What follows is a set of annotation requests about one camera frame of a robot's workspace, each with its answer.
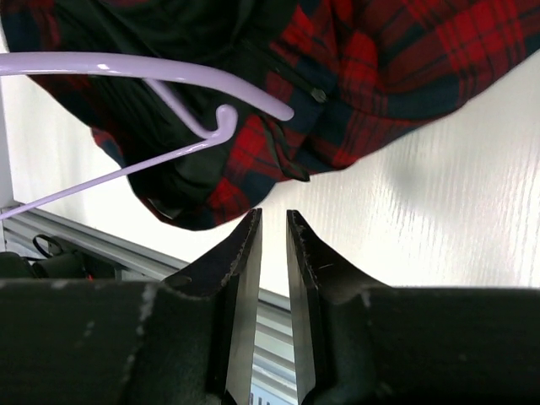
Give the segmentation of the red black plaid skirt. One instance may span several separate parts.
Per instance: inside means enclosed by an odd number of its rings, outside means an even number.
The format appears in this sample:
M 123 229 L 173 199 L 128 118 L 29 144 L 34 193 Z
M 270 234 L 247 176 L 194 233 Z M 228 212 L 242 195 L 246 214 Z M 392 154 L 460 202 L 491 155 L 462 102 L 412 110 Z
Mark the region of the red black plaid skirt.
M 229 95 L 172 84 L 206 127 L 239 114 L 222 145 L 139 171 L 159 220 L 209 230 L 280 181 L 343 170 L 451 114 L 539 48 L 536 1 L 4 1 L 12 52 L 159 57 L 232 73 L 289 105 L 280 122 Z

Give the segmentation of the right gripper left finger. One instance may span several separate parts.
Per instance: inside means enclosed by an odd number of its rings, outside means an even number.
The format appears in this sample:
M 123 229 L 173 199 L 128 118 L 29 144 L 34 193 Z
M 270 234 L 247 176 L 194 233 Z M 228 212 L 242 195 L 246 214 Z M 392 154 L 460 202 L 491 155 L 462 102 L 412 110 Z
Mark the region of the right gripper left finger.
M 1 255 L 4 404 L 246 404 L 262 211 L 162 281 L 38 278 Z

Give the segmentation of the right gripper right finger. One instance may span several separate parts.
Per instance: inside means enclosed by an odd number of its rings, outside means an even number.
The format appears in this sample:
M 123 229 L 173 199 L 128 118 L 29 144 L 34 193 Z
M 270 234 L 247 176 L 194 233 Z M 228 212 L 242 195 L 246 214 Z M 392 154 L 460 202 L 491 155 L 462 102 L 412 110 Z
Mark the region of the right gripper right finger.
M 287 213 L 302 404 L 536 404 L 535 289 L 388 286 Z

